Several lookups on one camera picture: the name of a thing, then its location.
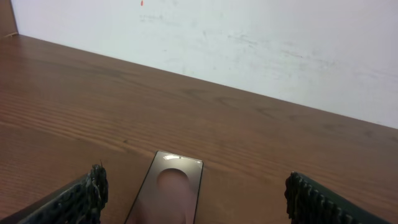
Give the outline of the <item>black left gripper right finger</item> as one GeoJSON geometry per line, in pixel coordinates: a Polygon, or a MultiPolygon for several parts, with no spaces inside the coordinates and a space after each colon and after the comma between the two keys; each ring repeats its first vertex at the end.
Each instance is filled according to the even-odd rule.
{"type": "Polygon", "coordinates": [[[388,224],[298,172],[285,181],[287,214],[294,224],[388,224]]]}

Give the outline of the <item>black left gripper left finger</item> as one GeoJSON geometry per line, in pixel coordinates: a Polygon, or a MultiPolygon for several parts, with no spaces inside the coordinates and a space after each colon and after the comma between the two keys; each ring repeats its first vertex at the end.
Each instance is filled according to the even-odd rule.
{"type": "Polygon", "coordinates": [[[3,218],[1,223],[97,224],[101,222],[101,211],[108,202],[108,190],[106,170],[95,164],[89,173],[3,218]]]}

